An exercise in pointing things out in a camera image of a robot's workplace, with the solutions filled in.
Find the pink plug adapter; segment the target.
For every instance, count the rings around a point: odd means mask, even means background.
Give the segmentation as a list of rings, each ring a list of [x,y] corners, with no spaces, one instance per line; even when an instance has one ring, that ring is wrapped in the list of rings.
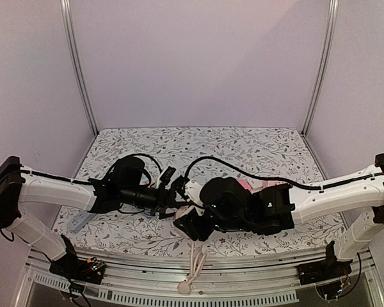
[[[250,183],[247,182],[246,180],[239,179],[237,182],[238,182],[244,189],[246,189],[246,190],[248,190],[248,191],[253,191],[252,186],[251,186]]]

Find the white square plug adapter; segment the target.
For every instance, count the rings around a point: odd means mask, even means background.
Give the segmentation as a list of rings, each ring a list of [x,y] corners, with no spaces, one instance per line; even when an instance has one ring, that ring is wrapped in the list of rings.
[[[258,179],[254,179],[254,178],[249,178],[248,183],[252,187],[252,189],[258,189],[258,188],[261,188],[263,186],[262,180],[258,180]]]

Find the pink round plug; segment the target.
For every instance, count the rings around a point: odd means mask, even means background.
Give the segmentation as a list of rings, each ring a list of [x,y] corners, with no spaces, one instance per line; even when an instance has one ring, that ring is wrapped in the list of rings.
[[[180,294],[189,294],[191,291],[191,283],[192,283],[192,279],[181,281],[177,286],[178,292]]]

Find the grey-blue power strip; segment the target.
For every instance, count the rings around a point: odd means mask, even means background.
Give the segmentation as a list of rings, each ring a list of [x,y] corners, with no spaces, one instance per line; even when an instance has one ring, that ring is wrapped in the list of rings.
[[[77,234],[84,226],[90,222],[96,214],[82,210],[79,211],[68,223],[67,228],[73,233]]]

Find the white cartoon cube adapter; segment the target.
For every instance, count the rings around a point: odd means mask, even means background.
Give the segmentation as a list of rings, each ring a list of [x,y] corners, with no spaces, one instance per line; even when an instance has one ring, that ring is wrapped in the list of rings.
[[[183,206],[176,211],[174,220],[180,219],[181,217],[186,216],[189,213],[194,212],[195,210],[196,207],[194,205]]]

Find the white power strip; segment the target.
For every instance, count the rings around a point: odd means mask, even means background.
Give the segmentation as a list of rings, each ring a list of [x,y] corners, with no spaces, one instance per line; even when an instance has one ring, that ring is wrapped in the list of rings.
[[[152,177],[150,173],[144,169],[141,175],[140,185],[150,187],[151,183],[152,183]]]

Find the pink cube socket adapter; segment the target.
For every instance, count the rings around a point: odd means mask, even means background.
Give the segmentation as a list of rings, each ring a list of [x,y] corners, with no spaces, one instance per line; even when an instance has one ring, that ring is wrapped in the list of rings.
[[[267,187],[273,187],[276,185],[282,185],[282,184],[285,184],[285,182],[280,180],[263,180],[261,189],[265,189]]]

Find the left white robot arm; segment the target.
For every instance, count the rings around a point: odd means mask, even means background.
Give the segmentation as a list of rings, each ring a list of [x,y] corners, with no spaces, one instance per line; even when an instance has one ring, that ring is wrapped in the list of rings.
[[[39,249],[69,278],[75,278],[83,268],[70,241],[52,232],[24,204],[71,207],[94,214],[117,211],[126,204],[166,218],[167,209],[187,204],[177,200],[182,179],[171,182],[174,173],[175,168],[169,167],[158,176],[155,187],[142,184],[145,163],[137,155],[128,155],[117,160],[101,179],[76,180],[35,171],[10,156],[0,165],[0,230]]]

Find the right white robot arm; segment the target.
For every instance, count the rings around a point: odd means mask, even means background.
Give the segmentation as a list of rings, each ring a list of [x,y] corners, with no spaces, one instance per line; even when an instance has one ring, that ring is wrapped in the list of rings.
[[[343,262],[384,229],[384,153],[356,173],[311,184],[279,178],[277,185],[254,192],[235,178],[217,177],[205,185],[190,180],[184,189],[191,206],[173,224],[193,241],[205,241],[214,231],[274,235],[317,217],[362,209],[345,234],[328,246],[327,258],[318,265],[324,279],[333,278]]]

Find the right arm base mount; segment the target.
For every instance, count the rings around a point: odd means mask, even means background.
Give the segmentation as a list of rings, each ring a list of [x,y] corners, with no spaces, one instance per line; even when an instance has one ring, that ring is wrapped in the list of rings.
[[[300,264],[296,267],[301,285],[308,285],[351,273],[352,260],[339,261],[335,256],[335,241],[325,249],[325,258],[316,262]]]

